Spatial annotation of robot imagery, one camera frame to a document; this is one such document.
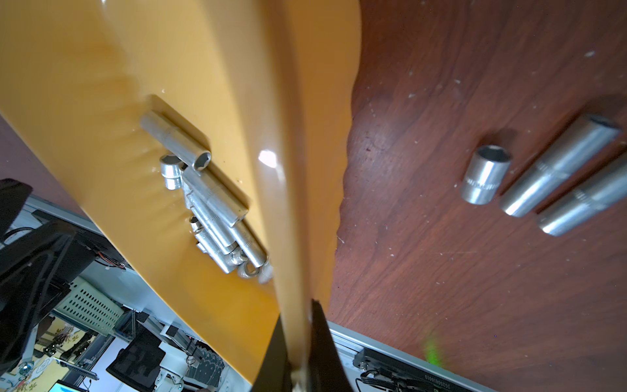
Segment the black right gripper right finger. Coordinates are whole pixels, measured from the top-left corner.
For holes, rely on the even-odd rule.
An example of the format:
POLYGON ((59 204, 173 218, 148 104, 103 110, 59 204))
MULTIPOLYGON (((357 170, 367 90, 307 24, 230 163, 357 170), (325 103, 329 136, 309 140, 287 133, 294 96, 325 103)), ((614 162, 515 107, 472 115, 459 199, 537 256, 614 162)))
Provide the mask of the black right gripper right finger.
POLYGON ((332 339, 323 307, 312 301, 312 333, 309 359, 309 391, 352 392, 332 339))

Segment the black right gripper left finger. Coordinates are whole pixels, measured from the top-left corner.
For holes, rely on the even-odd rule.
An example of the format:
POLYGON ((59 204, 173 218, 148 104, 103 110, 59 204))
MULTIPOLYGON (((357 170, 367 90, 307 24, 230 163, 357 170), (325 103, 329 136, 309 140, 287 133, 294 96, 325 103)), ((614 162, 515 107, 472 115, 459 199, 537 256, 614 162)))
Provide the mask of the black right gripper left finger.
POLYGON ((275 325, 261 368, 251 392, 292 392, 292 367, 281 317, 275 325))

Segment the short silver socket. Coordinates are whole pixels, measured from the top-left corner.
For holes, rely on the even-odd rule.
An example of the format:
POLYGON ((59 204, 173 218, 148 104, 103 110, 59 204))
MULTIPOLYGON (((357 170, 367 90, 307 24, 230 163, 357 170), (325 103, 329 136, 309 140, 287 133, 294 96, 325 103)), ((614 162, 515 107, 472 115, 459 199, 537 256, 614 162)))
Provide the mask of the short silver socket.
POLYGON ((482 145, 475 150, 465 172, 460 195, 467 203, 489 204, 509 171, 511 155, 498 145, 482 145))
POLYGON ((181 167, 184 163, 176 155, 163 155, 159 163, 166 188, 168 190, 181 188, 181 167))

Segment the yellow plastic storage box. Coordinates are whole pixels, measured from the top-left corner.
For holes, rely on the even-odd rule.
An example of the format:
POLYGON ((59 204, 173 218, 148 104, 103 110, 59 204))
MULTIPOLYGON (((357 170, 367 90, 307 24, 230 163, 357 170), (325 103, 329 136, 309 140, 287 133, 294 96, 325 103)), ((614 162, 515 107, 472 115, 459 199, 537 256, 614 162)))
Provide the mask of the yellow plastic storage box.
POLYGON ((4 1, 1 115, 135 271, 255 387, 350 390, 323 312, 362 33, 356 1, 4 1), (196 247, 176 130, 240 206, 268 285, 196 247))

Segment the wide silver socket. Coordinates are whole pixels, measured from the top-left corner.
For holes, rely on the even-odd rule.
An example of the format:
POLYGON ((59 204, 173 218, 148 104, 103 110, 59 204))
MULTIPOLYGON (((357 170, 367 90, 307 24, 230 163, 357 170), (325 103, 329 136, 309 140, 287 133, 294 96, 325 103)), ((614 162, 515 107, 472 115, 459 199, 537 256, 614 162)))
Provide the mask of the wide silver socket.
POLYGON ((182 178, 229 227, 242 221, 248 214, 248 209, 207 169, 196 171, 187 168, 183 171, 182 178))

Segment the long silver socket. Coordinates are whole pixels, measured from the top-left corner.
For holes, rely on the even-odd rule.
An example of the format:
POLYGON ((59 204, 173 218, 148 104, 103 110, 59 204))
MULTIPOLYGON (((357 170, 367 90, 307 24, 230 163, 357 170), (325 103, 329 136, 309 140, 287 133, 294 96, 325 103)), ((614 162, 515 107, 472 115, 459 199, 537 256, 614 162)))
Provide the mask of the long silver socket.
POLYGON ((212 159, 209 150, 194 138, 155 111, 146 112, 140 119, 141 127, 196 171, 204 170, 212 159))

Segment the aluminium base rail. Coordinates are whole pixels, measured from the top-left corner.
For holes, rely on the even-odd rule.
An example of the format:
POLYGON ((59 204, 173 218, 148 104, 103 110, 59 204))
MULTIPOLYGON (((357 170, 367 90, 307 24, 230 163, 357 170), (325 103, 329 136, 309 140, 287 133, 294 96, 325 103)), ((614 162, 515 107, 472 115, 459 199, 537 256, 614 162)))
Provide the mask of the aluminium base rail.
POLYGON ((477 382, 330 322, 328 327, 354 391, 489 391, 477 382))

